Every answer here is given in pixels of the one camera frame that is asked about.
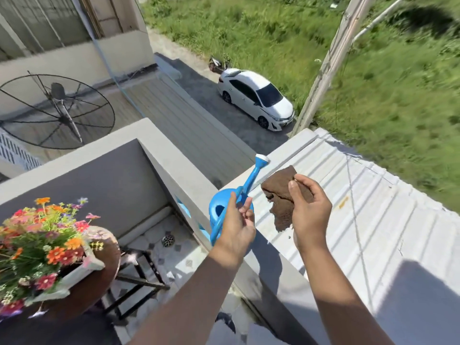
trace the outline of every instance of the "green grass field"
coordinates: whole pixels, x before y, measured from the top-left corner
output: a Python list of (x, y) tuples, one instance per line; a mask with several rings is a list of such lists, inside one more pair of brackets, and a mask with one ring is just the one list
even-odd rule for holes
[[(394, 0), (377, 0), (366, 22)], [(348, 0), (151, 0), (148, 24), (271, 80), (297, 113)], [(320, 126), (460, 213), (460, 0), (409, 0), (352, 48)]]

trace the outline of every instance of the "black satellite dish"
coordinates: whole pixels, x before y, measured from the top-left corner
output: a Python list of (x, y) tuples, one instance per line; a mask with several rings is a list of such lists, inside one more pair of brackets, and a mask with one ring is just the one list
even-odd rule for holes
[(1, 95), (18, 109), (15, 117), (0, 121), (0, 127), (42, 148), (73, 150), (105, 137), (115, 124), (107, 98), (69, 77), (29, 73), (0, 86)]

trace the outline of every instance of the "floor drain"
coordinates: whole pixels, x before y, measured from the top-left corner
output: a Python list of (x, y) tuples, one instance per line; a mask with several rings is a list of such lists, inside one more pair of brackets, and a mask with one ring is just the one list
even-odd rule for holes
[(163, 244), (163, 247), (170, 247), (174, 244), (175, 241), (176, 239), (173, 235), (166, 235), (162, 238), (161, 243)]

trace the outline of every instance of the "wooden table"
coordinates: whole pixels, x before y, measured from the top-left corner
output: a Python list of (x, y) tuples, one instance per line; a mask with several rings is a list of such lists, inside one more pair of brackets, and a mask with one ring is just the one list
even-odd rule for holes
[[(104, 242), (103, 249), (95, 251), (94, 255), (103, 261), (105, 268), (93, 271), (82, 281), (70, 289), (70, 295), (63, 299), (48, 300), (43, 303), (42, 310), (48, 310), (43, 319), (65, 322), (75, 318), (97, 303), (107, 292), (115, 279), (120, 267), (121, 253), (118, 241), (112, 232), (94, 226), (91, 229), (99, 231)], [(29, 317), (37, 312), (40, 303), (26, 308), (19, 317)]]

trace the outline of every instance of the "car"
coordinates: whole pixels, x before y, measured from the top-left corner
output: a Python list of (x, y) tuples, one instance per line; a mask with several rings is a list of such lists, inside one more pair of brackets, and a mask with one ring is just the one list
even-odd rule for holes
[(292, 103), (265, 77), (249, 70), (226, 69), (217, 83), (222, 98), (257, 121), (279, 132), (294, 119)]

